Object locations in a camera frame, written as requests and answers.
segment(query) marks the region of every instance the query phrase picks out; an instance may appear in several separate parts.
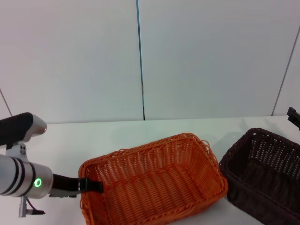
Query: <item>woven texture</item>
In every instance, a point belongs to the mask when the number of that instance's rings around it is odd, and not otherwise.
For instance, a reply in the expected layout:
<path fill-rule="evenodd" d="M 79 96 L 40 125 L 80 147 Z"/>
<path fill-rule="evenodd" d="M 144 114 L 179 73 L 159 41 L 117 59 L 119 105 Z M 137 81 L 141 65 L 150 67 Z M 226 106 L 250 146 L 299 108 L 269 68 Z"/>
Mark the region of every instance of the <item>woven texture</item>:
<path fill-rule="evenodd" d="M 104 193 L 82 194 L 88 225 L 167 224 L 207 209 L 227 190 L 208 143 L 181 134 L 119 150 L 81 165 Z"/>
<path fill-rule="evenodd" d="M 300 224 L 300 146 L 269 131 L 246 132 L 220 162 L 228 200 L 266 225 Z"/>

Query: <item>black clamp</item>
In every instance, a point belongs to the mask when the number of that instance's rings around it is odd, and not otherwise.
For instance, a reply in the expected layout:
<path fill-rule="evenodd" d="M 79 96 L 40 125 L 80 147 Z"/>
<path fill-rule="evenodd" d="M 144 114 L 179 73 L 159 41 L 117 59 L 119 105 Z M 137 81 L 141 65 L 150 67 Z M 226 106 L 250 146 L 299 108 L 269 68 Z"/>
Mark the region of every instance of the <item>black clamp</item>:
<path fill-rule="evenodd" d="M 290 107 L 287 111 L 287 115 L 289 116 L 288 120 L 300 130 L 300 115 L 296 112 L 296 110 Z"/>
<path fill-rule="evenodd" d="M 94 191 L 103 193 L 103 182 L 89 178 L 70 178 L 53 174 L 53 186 L 49 197 L 76 198 L 78 194 Z"/>

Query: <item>orange wicker basket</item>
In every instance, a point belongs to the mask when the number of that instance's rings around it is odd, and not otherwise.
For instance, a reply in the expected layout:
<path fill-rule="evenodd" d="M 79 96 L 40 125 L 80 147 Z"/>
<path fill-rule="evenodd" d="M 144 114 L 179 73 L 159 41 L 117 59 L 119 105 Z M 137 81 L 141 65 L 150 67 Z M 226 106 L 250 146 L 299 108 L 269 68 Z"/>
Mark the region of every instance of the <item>orange wicker basket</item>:
<path fill-rule="evenodd" d="M 228 184 L 206 143 L 185 133 L 86 161 L 79 177 L 104 184 L 82 194 L 86 223 L 167 224 L 207 209 Z"/>

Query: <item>metal cylinder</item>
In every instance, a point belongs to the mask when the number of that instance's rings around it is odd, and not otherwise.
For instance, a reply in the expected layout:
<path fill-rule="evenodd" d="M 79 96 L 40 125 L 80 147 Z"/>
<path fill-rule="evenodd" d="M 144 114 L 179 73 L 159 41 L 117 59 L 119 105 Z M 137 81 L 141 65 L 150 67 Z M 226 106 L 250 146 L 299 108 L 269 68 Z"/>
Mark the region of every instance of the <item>metal cylinder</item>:
<path fill-rule="evenodd" d="M 0 155 L 0 195 L 42 198 L 53 185 L 49 167 Z"/>

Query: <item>black stripe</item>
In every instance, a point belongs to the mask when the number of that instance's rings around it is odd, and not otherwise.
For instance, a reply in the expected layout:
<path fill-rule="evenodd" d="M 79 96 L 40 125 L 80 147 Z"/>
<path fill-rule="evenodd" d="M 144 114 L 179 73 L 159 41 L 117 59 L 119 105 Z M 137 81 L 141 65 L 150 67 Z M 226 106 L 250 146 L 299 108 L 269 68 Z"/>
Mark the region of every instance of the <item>black stripe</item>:
<path fill-rule="evenodd" d="M 20 195 L 19 197 L 26 195 L 31 190 L 31 188 L 33 186 L 33 182 L 36 180 L 36 169 L 34 168 L 32 163 L 29 163 L 29 164 L 31 165 L 31 168 L 32 168 L 32 180 L 31 180 L 31 183 L 29 185 L 29 188 L 22 195 Z"/>
<path fill-rule="evenodd" d="M 139 53 L 140 53 L 140 71 L 141 71 L 141 87 L 142 87 L 142 115 L 145 120 L 145 104 L 144 104 L 144 84 L 143 84 L 143 67 L 142 67 L 142 51 L 141 51 L 141 29 L 140 29 L 140 9 L 139 0 L 136 0 L 136 17 L 137 17 L 137 35 L 139 37 Z"/>
<path fill-rule="evenodd" d="M 14 158 L 12 158 L 12 160 L 13 160 L 14 163 L 15 163 L 15 177 L 14 177 L 13 182 L 11 183 L 11 185 L 8 187 L 8 189 L 6 189 L 6 190 L 5 190 L 4 192 L 2 192 L 0 195 L 4 195 L 4 194 L 6 194 L 8 191 L 10 191 L 10 189 L 13 188 L 13 186 L 15 185 L 15 183 L 16 183 L 16 181 L 17 181 L 17 179 L 18 179 L 18 176 L 19 176 L 19 166 L 18 166 L 17 161 L 16 161 Z"/>
<path fill-rule="evenodd" d="M 9 193 L 9 195 L 14 194 L 17 190 L 19 190 L 20 186 L 23 184 L 24 178 L 25 178 L 25 167 L 24 167 L 24 163 L 22 160 L 20 160 L 19 158 L 15 158 L 16 160 L 19 161 L 19 163 L 21 164 L 21 179 L 17 185 L 17 187 L 11 192 Z"/>

